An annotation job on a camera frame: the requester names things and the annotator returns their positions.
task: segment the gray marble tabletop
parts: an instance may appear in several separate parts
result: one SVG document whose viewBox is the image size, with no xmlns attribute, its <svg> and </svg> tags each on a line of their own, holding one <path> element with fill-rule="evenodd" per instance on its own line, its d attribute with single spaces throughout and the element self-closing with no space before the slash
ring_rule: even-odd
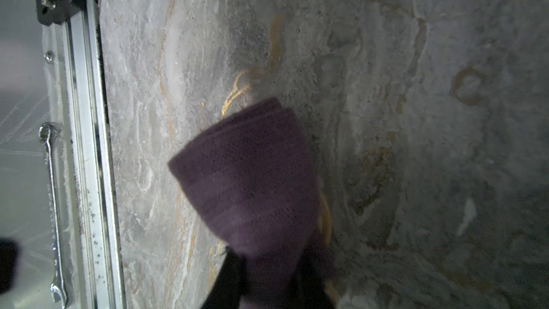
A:
<svg viewBox="0 0 549 309">
<path fill-rule="evenodd" d="M 198 308 L 223 260 L 166 162 L 295 109 L 340 308 L 549 301 L 549 0 L 100 0 L 127 306 Z"/>
</svg>

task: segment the white spot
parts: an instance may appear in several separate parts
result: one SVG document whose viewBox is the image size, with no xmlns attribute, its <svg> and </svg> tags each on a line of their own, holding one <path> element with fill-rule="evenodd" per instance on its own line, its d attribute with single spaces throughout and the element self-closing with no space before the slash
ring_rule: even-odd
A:
<svg viewBox="0 0 549 309">
<path fill-rule="evenodd" d="M 465 206 L 463 207 L 463 222 L 461 222 L 460 226 L 457 227 L 457 236 L 463 235 L 463 232 L 467 227 L 469 227 L 469 223 L 471 223 L 472 220 L 475 219 L 477 216 L 477 209 L 475 207 L 475 202 L 473 202 L 473 199 L 468 198 L 465 201 Z"/>
</svg>

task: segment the wrench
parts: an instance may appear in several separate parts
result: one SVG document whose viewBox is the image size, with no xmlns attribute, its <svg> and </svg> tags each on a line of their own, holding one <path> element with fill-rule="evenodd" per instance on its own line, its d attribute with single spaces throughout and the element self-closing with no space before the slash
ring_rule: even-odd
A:
<svg viewBox="0 0 549 309">
<path fill-rule="evenodd" d="M 45 148 L 45 164 L 49 171 L 49 199 L 51 201 L 51 228 L 53 230 L 53 243 L 51 249 L 55 253 L 54 265 L 55 276 L 51 282 L 51 298 L 54 302 L 61 301 L 61 308 L 67 305 L 67 294 L 65 292 L 65 278 L 63 277 L 63 266 L 61 264 L 61 249 L 59 248 L 59 216 L 57 213 L 57 196 L 55 193 L 55 176 L 53 172 L 53 142 L 58 134 L 58 129 L 50 122 L 45 122 L 38 131 L 40 142 Z"/>
</svg>

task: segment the bolt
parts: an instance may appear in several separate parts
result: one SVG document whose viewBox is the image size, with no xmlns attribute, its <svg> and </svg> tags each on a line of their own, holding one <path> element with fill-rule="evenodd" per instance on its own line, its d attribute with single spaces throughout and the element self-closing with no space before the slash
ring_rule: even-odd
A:
<svg viewBox="0 0 549 309">
<path fill-rule="evenodd" d="M 53 62 L 54 57 L 55 57 L 55 54 L 53 54 L 53 52 L 51 50 L 45 52 L 45 54 L 44 54 L 45 61 L 49 64 L 51 64 Z"/>
<path fill-rule="evenodd" d="M 40 3 L 50 10 L 55 9 L 55 0 L 40 0 Z"/>
</svg>

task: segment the purple cloth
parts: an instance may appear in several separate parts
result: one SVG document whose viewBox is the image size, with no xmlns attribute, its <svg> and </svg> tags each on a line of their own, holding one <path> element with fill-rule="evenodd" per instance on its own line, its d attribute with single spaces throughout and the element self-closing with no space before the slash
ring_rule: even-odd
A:
<svg viewBox="0 0 549 309">
<path fill-rule="evenodd" d="M 242 307 L 281 307 L 304 251 L 326 255 L 315 170 L 295 114 L 277 99 L 210 127 L 168 166 L 210 230 L 245 258 Z"/>
</svg>

